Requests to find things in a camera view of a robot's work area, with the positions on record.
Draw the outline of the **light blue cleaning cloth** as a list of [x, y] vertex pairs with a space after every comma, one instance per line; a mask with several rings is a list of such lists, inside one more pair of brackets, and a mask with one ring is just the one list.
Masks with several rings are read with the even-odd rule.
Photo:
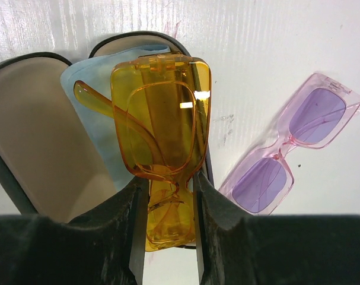
[[118, 191], [132, 180], [133, 175], [123, 162], [114, 125], [110, 103], [112, 69], [119, 63], [129, 62], [140, 56], [169, 51], [169, 46], [164, 44], [132, 47], [75, 63], [64, 70], [60, 77], [60, 83], [68, 99], [103, 159]]

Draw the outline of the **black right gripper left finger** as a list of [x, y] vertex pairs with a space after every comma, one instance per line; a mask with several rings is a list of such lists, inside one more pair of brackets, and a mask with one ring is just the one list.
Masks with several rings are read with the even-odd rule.
[[133, 178], [69, 223], [0, 216], [0, 284], [141, 284], [148, 190]]

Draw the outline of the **orange sunglasses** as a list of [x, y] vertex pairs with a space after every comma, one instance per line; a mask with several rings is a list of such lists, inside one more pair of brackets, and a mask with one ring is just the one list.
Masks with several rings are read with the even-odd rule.
[[209, 65], [181, 53], [141, 56], [111, 72], [123, 162], [131, 174], [149, 180], [148, 252], [195, 240], [189, 182], [206, 157], [211, 86]]

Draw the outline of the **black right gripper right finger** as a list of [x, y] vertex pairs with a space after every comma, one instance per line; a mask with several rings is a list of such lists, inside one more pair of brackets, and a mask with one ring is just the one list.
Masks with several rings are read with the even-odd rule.
[[360, 284], [360, 216], [253, 216], [193, 177], [200, 284]]

